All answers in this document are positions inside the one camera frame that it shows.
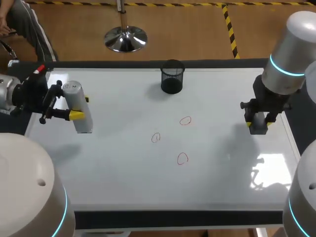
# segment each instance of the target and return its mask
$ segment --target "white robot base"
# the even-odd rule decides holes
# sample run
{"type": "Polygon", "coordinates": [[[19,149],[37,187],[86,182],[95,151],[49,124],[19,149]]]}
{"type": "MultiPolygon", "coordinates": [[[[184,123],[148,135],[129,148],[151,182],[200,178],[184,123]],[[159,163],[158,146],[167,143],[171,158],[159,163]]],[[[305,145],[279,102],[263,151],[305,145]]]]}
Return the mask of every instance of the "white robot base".
{"type": "Polygon", "coordinates": [[[75,215],[47,152],[24,136],[0,134],[0,236],[72,237],[75,215]]]}

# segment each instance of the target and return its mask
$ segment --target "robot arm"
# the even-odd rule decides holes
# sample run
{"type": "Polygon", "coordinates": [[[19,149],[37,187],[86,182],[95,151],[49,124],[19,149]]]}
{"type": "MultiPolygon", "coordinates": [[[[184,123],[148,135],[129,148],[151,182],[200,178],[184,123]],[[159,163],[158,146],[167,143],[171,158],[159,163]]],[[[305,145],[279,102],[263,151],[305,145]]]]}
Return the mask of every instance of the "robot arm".
{"type": "MultiPolygon", "coordinates": [[[[316,13],[292,14],[285,32],[254,84],[255,99],[241,103],[251,134],[266,134],[278,113],[289,109],[289,97],[305,82],[316,103],[316,13]]],[[[283,210],[288,237],[316,236],[316,141],[299,160],[283,210]]]]}
{"type": "Polygon", "coordinates": [[[62,86],[61,81],[48,88],[46,73],[41,65],[22,83],[18,78],[0,75],[0,109],[18,116],[23,110],[42,114],[39,122],[46,123],[52,117],[74,121],[78,133],[92,132],[92,117],[87,105],[88,98],[77,81],[62,86]],[[64,97],[69,109],[55,109],[57,98],[64,97]]]}
{"type": "Polygon", "coordinates": [[[305,70],[315,60],[316,13],[295,12],[287,20],[262,75],[253,84],[256,98],[240,104],[251,134],[266,134],[277,115],[291,108],[288,100],[301,89],[305,70]]]}

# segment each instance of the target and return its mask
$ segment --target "wooden floor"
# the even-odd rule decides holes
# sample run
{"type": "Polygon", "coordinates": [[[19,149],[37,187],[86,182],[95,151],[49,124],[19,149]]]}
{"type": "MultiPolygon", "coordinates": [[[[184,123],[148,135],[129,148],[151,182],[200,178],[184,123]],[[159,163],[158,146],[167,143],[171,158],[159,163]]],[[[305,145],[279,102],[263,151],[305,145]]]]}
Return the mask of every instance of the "wooden floor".
{"type": "MultiPolygon", "coordinates": [[[[86,0],[110,2],[113,0],[86,0]]],[[[195,0],[137,0],[146,3],[194,3],[195,0]]],[[[103,45],[105,33],[119,26],[115,7],[86,5],[31,6],[38,15],[60,61],[85,60],[198,60],[233,59],[229,33],[220,7],[126,7],[129,25],[148,34],[148,44],[133,53],[116,53],[103,45]]],[[[300,10],[316,12],[315,6],[263,5],[228,6],[241,58],[268,57],[290,14],[300,10]]],[[[36,61],[34,49],[18,36],[4,39],[20,60],[36,61]]],[[[0,49],[0,68],[9,61],[0,49]]],[[[205,231],[133,232],[131,237],[201,237],[205,231]]],[[[250,237],[248,230],[209,231],[209,237],[250,237]]]]}

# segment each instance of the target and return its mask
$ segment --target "red circle marking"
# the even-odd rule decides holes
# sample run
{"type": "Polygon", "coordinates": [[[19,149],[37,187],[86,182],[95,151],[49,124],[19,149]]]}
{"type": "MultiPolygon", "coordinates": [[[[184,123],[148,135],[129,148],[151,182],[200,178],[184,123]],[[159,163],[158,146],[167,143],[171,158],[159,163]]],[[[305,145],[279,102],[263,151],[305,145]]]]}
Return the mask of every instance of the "red circle marking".
{"type": "Polygon", "coordinates": [[[182,164],[184,164],[185,162],[183,162],[183,163],[179,163],[179,157],[180,157],[180,155],[181,154],[184,154],[186,157],[187,157],[187,161],[186,162],[188,162],[189,161],[189,158],[188,158],[188,156],[187,156],[187,154],[185,154],[184,152],[182,152],[182,153],[180,153],[179,155],[178,155],[178,158],[177,158],[177,163],[178,163],[178,165],[182,165],[182,164]]]}
{"type": "Polygon", "coordinates": [[[152,136],[152,143],[156,143],[157,141],[160,141],[160,133],[156,132],[153,136],[152,136]]]}
{"type": "Polygon", "coordinates": [[[180,120],[180,124],[181,124],[181,125],[188,125],[189,123],[191,123],[191,121],[192,121],[192,118],[191,118],[190,116],[186,116],[186,117],[184,117],[183,119],[180,120]],[[186,118],[189,118],[190,121],[189,121],[188,123],[182,123],[182,120],[184,120],[184,119],[186,119],[186,118]]]}

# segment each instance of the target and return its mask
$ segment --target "white tabletop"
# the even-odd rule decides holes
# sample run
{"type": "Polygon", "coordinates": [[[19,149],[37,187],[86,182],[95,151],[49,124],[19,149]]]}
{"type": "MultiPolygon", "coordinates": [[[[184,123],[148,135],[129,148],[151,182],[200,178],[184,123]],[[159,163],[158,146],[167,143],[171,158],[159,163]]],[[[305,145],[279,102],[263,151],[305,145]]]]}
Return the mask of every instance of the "white tabletop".
{"type": "Polygon", "coordinates": [[[239,106],[261,73],[186,69],[183,90],[168,95],[160,70],[55,69],[49,83],[82,84],[93,133],[33,114],[26,135],[51,156],[76,211],[282,210],[299,159],[286,116],[250,135],[239,106]]]}

